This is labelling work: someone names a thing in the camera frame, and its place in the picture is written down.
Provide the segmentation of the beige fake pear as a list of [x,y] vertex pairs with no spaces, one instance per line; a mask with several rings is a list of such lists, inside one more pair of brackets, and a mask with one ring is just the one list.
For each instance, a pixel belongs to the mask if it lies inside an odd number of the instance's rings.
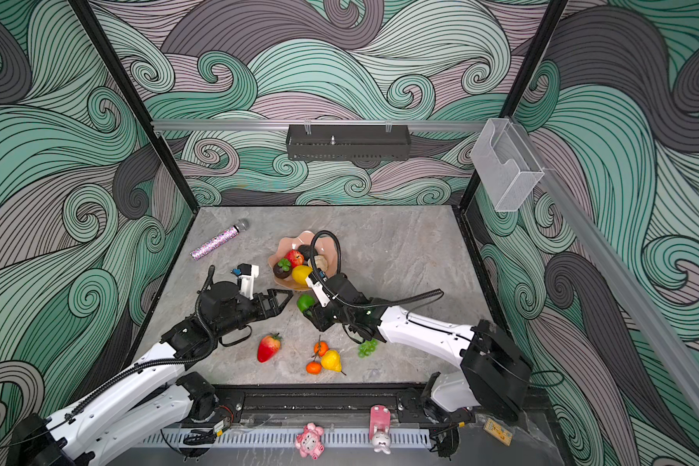
[[328,271],[328,261],[321,254],[314,256],[314,263],[316,263],[316,266],[314,267],[315,270],[320,270],[323,273]]

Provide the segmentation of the red fake apple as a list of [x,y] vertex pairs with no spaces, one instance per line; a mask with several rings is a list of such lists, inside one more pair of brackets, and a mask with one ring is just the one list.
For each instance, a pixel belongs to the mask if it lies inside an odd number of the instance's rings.
[[290,250],[285,259],[289,262],[291,268],[295,268],[305,264],[305,256],[299,250]]

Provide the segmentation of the red fake strawberry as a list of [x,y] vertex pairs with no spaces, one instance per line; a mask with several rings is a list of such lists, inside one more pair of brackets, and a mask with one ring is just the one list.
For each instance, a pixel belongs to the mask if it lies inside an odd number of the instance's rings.
[[282,348],[282,337],[279,333],[266,335],[259,343],[257,361],[265,363],[272,359]]

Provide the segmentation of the yellow fake pear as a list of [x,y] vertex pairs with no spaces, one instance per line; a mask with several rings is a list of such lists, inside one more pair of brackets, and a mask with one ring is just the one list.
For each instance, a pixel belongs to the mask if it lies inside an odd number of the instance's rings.
[[329,349],[320,360],[322,368],[332,372],[338,372],[343,374],[343,366],[341,362],[341,355],[335,349]]

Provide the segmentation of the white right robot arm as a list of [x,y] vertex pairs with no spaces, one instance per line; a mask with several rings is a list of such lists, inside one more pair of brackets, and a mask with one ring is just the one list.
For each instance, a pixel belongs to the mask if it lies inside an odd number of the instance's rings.
[[429,298],[436,289],[397,301],[368,299],[343,273],[328,279],[313,272],[306,285],[318,303],[303,312],[321,332],[340,324],[357,343],[405,345],[458,368],[428,381],[427,397],[438,410],[453,413],[482,408],[504,421],[517,421],[529,388],[532,363],[507,332],[489,320],[476,325],[441,322],[404,308]]

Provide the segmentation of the dark brown fake fig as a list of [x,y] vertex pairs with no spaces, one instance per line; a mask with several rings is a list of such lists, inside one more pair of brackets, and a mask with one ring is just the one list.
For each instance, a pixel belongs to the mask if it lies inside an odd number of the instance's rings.
[[280,259],[273,266],[274,276],[279,280],[286,280],[287,278],[289,278],[291,276],[291,271],[292,271],[292,263],[287,258]]

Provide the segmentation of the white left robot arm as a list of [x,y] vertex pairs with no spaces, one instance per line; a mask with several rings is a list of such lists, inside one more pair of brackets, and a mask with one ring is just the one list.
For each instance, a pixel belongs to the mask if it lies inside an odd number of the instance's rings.
[[235,282],[216,282],[215,271],[209,269],[192,314],[137,361],[70,406],[21,421],[7,464],[106,465],[173,423],[213,421],[216,391],[192,367],[223,336],[279,316],[292,297],[289,290],[254,291],[256,266],[234,269]]

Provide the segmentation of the dark fake avocado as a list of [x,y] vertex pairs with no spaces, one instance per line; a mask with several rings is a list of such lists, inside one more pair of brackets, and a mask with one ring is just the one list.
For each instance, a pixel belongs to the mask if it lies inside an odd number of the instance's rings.
[[304,260],[305,260],[306,262],[309,262],[309,261],[311,260],[312,257],[318,256],[318,252],[317,252],[316,249],[315,249],[314,247],[312,247],[310,244],[308,244],[308,245],[306,245],[306,244],[300,245],[300,246],[297,248],[297,250],[298,250],[299,254],[301,254],[301,256],[304,257]]

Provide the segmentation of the yellow fake lemon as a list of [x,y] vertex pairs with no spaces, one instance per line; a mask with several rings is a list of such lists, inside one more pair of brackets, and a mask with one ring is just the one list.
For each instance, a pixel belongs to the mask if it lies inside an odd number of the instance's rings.
[[313,269],[308,265],[299,265],[292,269],[291,279],[299,285],[299,287],[306,287],[307,280],[310,278]]

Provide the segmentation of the green fake lime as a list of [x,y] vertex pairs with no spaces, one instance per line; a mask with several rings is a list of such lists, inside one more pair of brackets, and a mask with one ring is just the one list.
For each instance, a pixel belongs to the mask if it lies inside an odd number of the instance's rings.
[[297,309],[301,313],[305,313],[306,311],[310,310],[312,306],[316,305],[316,299],[314,299],[313,295],[310,294],[302,294],[298,297],[296,301],[296,306]]

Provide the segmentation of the pink scalloped fruit bowl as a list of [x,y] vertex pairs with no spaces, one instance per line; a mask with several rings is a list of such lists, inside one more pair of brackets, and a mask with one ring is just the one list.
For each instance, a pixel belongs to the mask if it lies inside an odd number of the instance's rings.
[[[268,266],[270,271],[274,271],[274,267],[278,264],[291,250],[297,250],[300,246],[308,245],[312,243],[314,238],[314,233],[311,231],[304,231],[294,238],[283,238],[279,245],[277,246],[275,252],[268,258]],[[328,278],[335,276],[339,270],[339,256],[336,250],[334,242],[326,236],[318,239],[315,244],[316,251],[326,259],[327,267],[322,268],[322,271],[326,273]],[[285,276],[284,278],[273,276],[274,282],[284,289],[291,289],[294,291],[308,291],[309,288],[306,285],[300,285],[300,283],[295,283],[291,275]]]

